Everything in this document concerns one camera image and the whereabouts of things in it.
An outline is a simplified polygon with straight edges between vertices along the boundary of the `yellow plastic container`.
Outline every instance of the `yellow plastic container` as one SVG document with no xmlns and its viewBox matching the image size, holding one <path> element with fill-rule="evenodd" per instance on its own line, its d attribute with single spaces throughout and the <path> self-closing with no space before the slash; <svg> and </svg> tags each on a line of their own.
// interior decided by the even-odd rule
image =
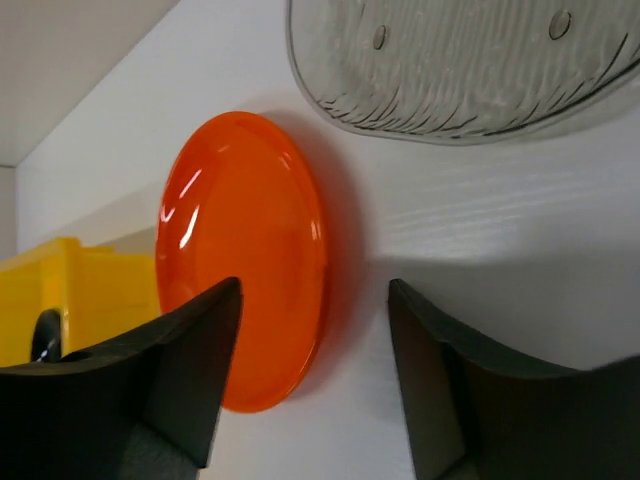
<svg viewBox="0 0 640 480">
<path fill-rule="evenodd" d="M 0 367 L 30 361 L 36 321 L 48 309 L 60 312 L 63 355 L 153 320 L 153 259 L 58 238 L 0 262 Z"/>
</svg>

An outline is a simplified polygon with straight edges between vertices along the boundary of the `orange plastic dish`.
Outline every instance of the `orange plastic dish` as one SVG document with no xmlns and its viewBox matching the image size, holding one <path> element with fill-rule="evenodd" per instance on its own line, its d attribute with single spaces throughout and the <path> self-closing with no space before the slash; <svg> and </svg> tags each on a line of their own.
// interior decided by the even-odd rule
<svg viewBox="0 0 640 480">
<path fill-rule="evenodd" d="M 264 410 L 300 383 L 319 342 L 327 239 L 313 178 L 282 130 L 231 112 L 193 134 L 162 198 L 156 275 L 163 312 L 226 277 L 242 281 L 224 407 Z"/>
</svg>

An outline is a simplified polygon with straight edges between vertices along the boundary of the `yellow object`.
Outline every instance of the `yellow object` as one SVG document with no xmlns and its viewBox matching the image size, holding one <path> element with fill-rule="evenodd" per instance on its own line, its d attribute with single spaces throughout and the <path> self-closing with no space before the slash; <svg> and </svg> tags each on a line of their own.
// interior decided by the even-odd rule
<svg viewBox="0 0 640 480">
<path fill-rule="evenodd" d="M 30 361 L 36 321 L 48 309 L 61 315 L 63 355 L 153 320 L 153 259 L 58 238 L 0 262 L 0 367 Z"/>
</svg>

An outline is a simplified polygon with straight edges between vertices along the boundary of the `transparent tray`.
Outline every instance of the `transparent tray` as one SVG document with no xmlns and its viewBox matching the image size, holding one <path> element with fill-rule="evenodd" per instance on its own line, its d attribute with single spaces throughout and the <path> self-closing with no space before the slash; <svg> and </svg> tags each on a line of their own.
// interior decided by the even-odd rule
<svg viewBox="0 0 640 480">
<path fill-rule="evenodd" d="M 495 141 L 638 73 L 638 0 L 288 0 L 296 80 L 346 130 Z"/>
</svg>

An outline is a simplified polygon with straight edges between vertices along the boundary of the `white surface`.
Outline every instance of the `white surface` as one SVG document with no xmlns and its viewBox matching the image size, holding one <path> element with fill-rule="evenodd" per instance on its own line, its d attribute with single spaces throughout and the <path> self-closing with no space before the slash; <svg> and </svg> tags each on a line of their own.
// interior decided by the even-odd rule
<svg viewBox="0 0 640 480">
<path fill-rule="evenodd" d="M 0 165 L 17 165 L 178 0 L 0 0 Z"/>
<path fill-rule="evenodd" d="M 0 167 L 0 260 L 16 254 L 16 175 Z"/>
<path fill-rule="evenodd" d="M 562 138 L 484 147 L 347 134 L 298 92 L 281 7 L 182 0 L 17 173 L 21 249 L 57 233 L 109 242 L 152 228 L 191 132 L 248 109 L 308 153 L 340 241 L 362 222 L 366 245 L 341 252 L 355 312 L 336 307 L 343 327 L 294 398 L 223 414 L 203 479 L 412 478 L 384 305 L 394 275 L 550 361 L 587 367 L 640 351 L 639 109 Z"/>
</svg>

